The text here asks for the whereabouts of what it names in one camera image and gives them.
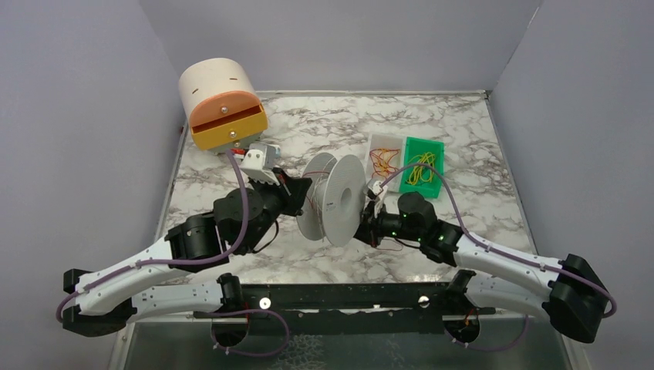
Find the grey perforated cable spool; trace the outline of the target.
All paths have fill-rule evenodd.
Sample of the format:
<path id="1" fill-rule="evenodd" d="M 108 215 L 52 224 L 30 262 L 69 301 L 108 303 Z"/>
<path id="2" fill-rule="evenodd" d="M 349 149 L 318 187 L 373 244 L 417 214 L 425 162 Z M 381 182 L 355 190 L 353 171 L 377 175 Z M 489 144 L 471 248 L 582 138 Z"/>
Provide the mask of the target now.
<path id="1" fill-rule="evenodd" d="M 303 213 L 296 218 L 302 235 L 310 241 L 326 239 L 344 247 L 354 238 L 365 203 L 366 176 L 357 156 L 338 159 L 319 153 L 305 167 L 302 177 L 312 179 Z"/>

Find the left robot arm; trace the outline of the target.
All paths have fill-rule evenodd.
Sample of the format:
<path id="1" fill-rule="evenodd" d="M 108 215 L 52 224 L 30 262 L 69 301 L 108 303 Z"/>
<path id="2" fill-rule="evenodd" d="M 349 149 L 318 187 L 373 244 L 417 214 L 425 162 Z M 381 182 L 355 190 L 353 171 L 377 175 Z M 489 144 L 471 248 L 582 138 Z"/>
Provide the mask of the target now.
<path id="1" fill-rule="evenodd" d="M 232 255 L 256 254 L 281 215 L 297 217 L 312 180 L 275 168 L 278 182 L 244 182 L 215 200 L 212 211 L 188 217 L 144 251 L 101 271 L 71 269 L 63 275 L 68 297 L 56 312 L 63 329 L 85 337 L 115 333 L 153 316 L 244 307 L 238 278 L 230 274 L 199 284 L 167 281 L 217 267 Z"/>

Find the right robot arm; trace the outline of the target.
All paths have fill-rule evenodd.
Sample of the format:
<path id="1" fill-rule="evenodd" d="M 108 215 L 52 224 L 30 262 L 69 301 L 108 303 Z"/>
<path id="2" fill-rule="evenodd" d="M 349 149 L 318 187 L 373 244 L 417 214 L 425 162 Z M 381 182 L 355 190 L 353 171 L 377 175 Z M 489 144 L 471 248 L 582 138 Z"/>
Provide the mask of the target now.
<path id="1" fill-rule="evenodd" d="M 402 195 L 398 207 L 388 212 L 381 195 L 367 190 L 356 240 L 372 247 L 386 237 L 416 242 L 427 259 L 460 269 L 453 294 L 472 308 L 547 319 L 560 334 L 587 344 L 614 311 L 608 289 L 583 257 L 561 260 L 492 243 L 439 219 L 417 192 Z"/>

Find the green plastic bin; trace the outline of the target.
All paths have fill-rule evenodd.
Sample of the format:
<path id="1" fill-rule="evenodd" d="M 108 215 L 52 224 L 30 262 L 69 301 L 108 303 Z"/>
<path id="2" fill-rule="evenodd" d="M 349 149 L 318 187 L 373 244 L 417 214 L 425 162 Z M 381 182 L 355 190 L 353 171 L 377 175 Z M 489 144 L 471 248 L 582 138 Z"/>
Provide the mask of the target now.
<path id="1" fill-rule="evenodd" d="M 425 140 L 412 136 L 406 138 L 404 166 L 423 163 L 444 174 L 445 145 L 440 141 Z M 412 166 L 400 175 L 400 193 L 418 192 L 428 199 L 440 195 L 442 182 L 432 170 L 425 166 Z"/>

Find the translucent white plastic bin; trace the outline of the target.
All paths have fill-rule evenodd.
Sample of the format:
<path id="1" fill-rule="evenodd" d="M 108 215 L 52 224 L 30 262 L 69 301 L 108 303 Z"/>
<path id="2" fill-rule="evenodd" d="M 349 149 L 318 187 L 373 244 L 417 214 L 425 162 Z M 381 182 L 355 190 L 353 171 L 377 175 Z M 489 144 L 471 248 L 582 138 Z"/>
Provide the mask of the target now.
<path id="1" fill-rule="evenodd" d="M 403 167 L 405 145 L 405 136 L 371 132 L 364 150 L 367 179 L 384 181 Z"/>

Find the beige and orange drawer cabinet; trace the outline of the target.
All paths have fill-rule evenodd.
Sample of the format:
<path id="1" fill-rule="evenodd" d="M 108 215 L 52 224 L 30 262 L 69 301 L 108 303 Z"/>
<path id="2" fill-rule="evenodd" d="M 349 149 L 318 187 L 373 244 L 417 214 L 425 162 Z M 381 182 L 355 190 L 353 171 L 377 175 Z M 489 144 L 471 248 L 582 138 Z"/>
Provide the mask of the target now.
<path id="1" fill-rule="evenodd" d="M 243 67 L 213 58 L 186 68 L 178 81 L 190 137 L 199 150 L 247 147 L 268 128 L 268 117 Z"/>

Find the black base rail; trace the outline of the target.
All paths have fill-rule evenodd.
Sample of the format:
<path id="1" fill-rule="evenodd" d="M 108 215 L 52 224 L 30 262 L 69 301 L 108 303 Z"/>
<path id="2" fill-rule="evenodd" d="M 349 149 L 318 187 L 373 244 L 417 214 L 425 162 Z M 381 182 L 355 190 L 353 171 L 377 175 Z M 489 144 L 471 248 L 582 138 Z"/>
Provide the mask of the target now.
<path id="1" fill-rule="evenodd" d="M 371 284 L 242 284 L 235 318 L 215 318 L 213 333 L 245 335 L 442 334 L 443 319 L 494 314 L 476 308 L 449 282 Z"/>

